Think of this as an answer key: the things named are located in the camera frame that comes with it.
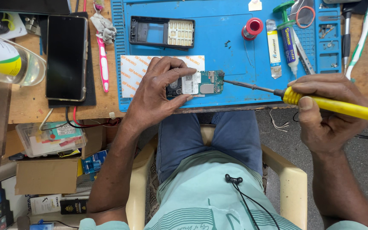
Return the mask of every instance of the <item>finger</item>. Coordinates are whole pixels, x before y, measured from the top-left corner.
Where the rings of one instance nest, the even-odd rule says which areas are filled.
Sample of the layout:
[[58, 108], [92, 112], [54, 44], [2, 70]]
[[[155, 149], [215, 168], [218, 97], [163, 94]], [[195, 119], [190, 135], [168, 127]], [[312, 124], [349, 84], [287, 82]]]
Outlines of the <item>finger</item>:
[[175, 97], [174, 99], [165, 104], [167, 106], [166, 110], [172, 114], [174, 111], [182, 107], [186, 102], [188, 102], [192, 98], [193, 96], [191, 94], [182, 94], [178, 97]]
[[157, 62], [157, 64], [153, 68], [153, 71], [154, 75], [157, 76], [169, 71], [172, 68], [186, 68], [186, 67], [187, 65], [183, 60], [165, 56], [160, 61]]
[[321, 97], [331, 98], [341, 102], [363, 105], [361, 99], [357, 97], [343, 83], [329, 83], [309, 81], [304, 83], [295, 83], [292, 86], [293, 91], [303, 94], [315, 94]]
[[303, 83], [309, 81], [351, 83], [351, 81], [347, 79], [347, 77], [345, 77], [343, 74], [306, 75], [299, 77], [295, 83]]
[[147, 72], [148, 71], [151, 71], [153, 68], [154, 68], [154, 66], [159, 62], [161, 60], [161, 58], [159, 58], [159, 57], [153, 57], [152, 59], [151, 59], [151, 62], [150, 62], [150, 64], [148, 65], [148, 67], [147, 67]]
[[317, 103], [311, 97], [302, 97], [299, 100], [299, 124], [302, 131], [320, 133], [322, 120]]
[[288, 87], [292, 86], [297, 80], [293, 80], [287, 84]]
[[188, 75], [193, 75], [197, 72], [194, 68], [175, 68], [172, 70], [167, 71], [160, 76], [156, 76], [153, 81], [156, 81], [158, 85], [162, 87], [167, 87], [169, 84], [176, 81], [178, 78]]

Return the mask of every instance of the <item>man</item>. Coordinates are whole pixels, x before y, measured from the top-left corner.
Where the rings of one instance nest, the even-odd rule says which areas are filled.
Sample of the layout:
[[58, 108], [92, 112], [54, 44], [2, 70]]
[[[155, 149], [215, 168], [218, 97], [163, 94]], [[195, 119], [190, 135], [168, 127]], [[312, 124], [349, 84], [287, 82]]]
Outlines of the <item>man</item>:
[[[151, 60], [93, 185], [88, 218], [80, 222], [81, 230], [129, 229], [125, 206], [137, 139], [143, 130], [158, 123], [160, 209], [145, 229], [273, 230], [278, 229], [276, 225], [299, 229], [278, 215], [263, 194], [262, 151], [253, 111], [216, 113], [211, 147], [202, 144], [194, 114], [172, 115], [193, 97], [180, 95], [168, 101], [166, 86], [195, 72], [179, 59]], [[368, 99], [343, 75], [303, 76], [289, 86], [299, 93], [368, 107]], [[313, 157], [313, 196], [325, 229], [368, 229], [368, 201], [344, 153], [345, 143], [366, 128], [368, 121], [342, 114], [322, 118], [316, 102], [303, 97], [299, 122], [302, 142]], [[225, 174], [243, 178], [238, 185], [243, 196], [235, 184], [227, 182]], [[267, 209], [276, 222], [245, 195]]]

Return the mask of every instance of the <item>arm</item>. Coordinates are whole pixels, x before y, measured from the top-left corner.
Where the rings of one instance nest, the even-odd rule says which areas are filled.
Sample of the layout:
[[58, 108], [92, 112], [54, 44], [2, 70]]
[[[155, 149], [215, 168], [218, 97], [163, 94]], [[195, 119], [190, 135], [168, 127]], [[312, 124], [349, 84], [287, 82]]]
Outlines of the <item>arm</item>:
[[[304, 76], [289, 84], [296, 92], [316, 94], [368, 107], [356, 86], [343, 75]], [[360, 190], [344, 153], [344, 145], [368, 121], [338, 113], [323, 116], [310, 97], [299, 101], [300, 137], [313, 158], [313, 198], [325, 229], [343, 220], [368, 227], [368, 200]]]
[[146, 128], [161, 122], [193, 97], [180, 95], [169, 101], [166, 87], [179, 77], [194, 74], [182, 60], [153, 58], [130, 103], [105, 163], [92, 187], [87, 217], [96, 225], [108, 221], [127, 223], [126, 203], [137, 140]]

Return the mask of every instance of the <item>blue jeans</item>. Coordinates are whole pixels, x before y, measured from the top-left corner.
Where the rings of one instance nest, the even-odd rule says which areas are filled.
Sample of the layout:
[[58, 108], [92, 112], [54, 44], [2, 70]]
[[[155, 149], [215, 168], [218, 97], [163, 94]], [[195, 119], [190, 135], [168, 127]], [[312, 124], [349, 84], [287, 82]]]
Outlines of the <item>blue jeans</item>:
[[262, 175], [262, 150], [255, 111], [217, 112], [211, 146], [202, 141], [200, 123], [195, 113], [173, 114], [159, 126], [156, 158], [160, 184], [180, 162], [209, 150], [225, 153]]

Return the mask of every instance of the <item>black smartphone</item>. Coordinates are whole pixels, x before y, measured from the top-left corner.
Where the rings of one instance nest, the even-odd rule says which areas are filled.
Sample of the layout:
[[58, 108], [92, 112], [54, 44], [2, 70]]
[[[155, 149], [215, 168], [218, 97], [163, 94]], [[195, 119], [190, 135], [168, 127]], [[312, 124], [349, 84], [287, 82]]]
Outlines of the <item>black smartphone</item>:
[[84, 101], [88, 60], [87, 18], [51, 15], [47, 37], [45, 97]]
[[0, 11], [38, 14], [70, 14], [69, 0], [0, 0]]

